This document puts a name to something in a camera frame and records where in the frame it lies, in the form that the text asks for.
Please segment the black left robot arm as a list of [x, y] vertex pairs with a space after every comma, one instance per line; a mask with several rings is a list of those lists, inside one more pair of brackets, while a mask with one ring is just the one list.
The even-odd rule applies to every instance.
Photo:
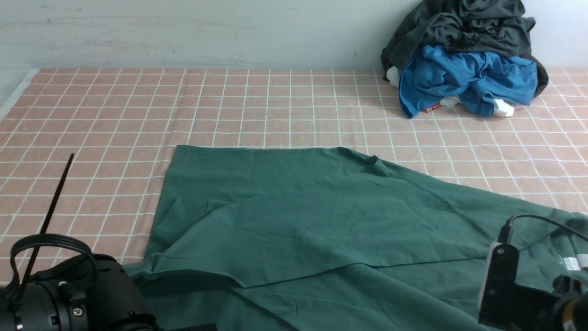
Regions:
[[[107, 254], [62, 234], [47, 232], [74, 154], [71, 154], [38, 234], [14, 243], [12, 279], [1, 289], [3, 331], [161, 331], [156, 317], [123, 266]], [[76, 256], [32, 272], [40, 248]]]

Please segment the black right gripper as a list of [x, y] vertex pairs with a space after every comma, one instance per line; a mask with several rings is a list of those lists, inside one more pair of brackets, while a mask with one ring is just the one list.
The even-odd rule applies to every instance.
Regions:
[[478, 299], [478, 322], [504, 331], [586, 331], [588, 296], [579, 280], [561, 275], [553, 291], [516, 283], [519, 250], [494, 242]]

